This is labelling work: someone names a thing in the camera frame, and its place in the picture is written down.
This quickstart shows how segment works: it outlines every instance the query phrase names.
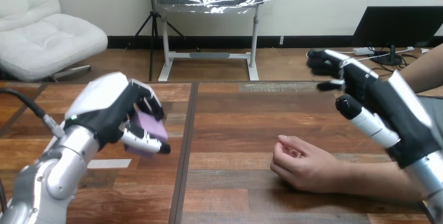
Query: purple block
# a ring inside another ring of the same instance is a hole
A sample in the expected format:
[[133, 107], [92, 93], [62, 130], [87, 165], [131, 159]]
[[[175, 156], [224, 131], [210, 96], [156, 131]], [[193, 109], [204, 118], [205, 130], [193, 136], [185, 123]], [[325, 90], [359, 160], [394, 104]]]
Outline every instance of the purple block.
[[[166, 143], [168, 141], [168, 133], [166, 132], [165, 126], [163, 125], [163, 121], [156, 121], [153, 116], [140, 111], [137, 112], [134, 117], [132, 117], [131, 121], [138, 126], [141, 126], [147, 133], [149, 133], [149, 136], [151, 138], [156, 138], [163, 143]], [[152, 156], [154, 156], [154, 154], [151, 152], [141, 151], [126, 144], [124, 145], [124, 148], [127, 152], [145, 158], [151, 158]]]

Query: white cable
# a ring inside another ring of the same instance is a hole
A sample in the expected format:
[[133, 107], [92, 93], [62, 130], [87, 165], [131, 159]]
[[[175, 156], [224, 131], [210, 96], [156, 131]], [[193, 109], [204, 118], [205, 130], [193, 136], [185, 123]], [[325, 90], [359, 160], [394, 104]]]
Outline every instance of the white cable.
[[364, 61], [364, 60], [368, 60], [370, 58], [378, 58], [378, 57], [382, 57], [382, 56], [386, 56], [386, 55], [390, 55], [390, 53], [382, 54], [382, 55], [377, 55], [377, 56], [372, 56], [372, 57], [367, 57], [367, 58], [359, 58], [357, 61]]
[[[409, 51], [412, 51], [412, 50], [414, 50], [414, 48], [409, 46], [406, 50], [403, 50], [403, 51], [396, 51], [395, 53], [404, 53], [404, 52], [409, 52]], [[370, 59], [370, 58], [378, 58], [378, 57], [387, 56], [387, 55], [390, 55], [390, 54], [391, 54], [391, 53], [382, 54], [382, 55], [377, 55], [377, 56], [372, 56], [372, 57], [368, 57], [368, 58], [360, 58], [360, 59], [358, 59], [357, 61], [364, 61], [364, 60], [368, 60], [368, 59]]]

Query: wooden table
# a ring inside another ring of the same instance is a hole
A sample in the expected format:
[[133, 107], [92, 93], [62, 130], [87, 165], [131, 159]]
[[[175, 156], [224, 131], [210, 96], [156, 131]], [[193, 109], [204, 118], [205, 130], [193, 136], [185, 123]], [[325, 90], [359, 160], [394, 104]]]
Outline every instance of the wooden table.
[[[0, 83], [25, 92], [57, 121], [86, 85]], [[67, 223], [429, 223], [417, 206], [293, 190], [270, 169], [279, 134], [296, 135], [350, 162], [390, 161], [343, 118], [333, 92], [313, 82], [153, 84], [170, 155], [144, 159], [107, 145], [89, 169]], [[18, 171], [51, 135], [15, 98], [0, 95], [0, 176], [8, 199]]]

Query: silver robotic arm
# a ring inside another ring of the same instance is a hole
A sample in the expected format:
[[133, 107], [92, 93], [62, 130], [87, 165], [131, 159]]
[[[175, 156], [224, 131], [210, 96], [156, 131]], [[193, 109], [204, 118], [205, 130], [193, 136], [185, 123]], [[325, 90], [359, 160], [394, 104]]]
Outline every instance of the silver robotic arm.
[[143, 154], [170, 153], [168, 144], [131, 121], [134, 105], [156, 121], [165, 116], [150, 86], [121, 73], [89, 83], [62, 125], [55, 127], [62, 131], [33, 165], [18, 174], [0, 224], [66, 223], [67, 207], [75, 199], [88, 163], [107, 143], [120, 139]]
[[379, 143], [403, 169], [428, 202], [436, 223], [443, 223], [442, 137], [433, 120], [400, 73], [387, 81], [359, 61], [330, 50], [308, 53], [314, 74], [339, 80], [318, 85], [342, 89], [340, 113]]

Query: black monitor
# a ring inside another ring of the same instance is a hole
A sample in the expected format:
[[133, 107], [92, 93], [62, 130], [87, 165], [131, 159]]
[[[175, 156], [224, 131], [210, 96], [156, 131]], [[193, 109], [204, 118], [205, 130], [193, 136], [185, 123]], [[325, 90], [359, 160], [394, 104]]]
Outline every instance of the black monitor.
[[427, 42], [443, 24], [443, 6], [368, 6], [355, 30], [353, 45], [388, 46], [390, 55], [372, 58], [382, 65], [399, 65], [395, 46]]

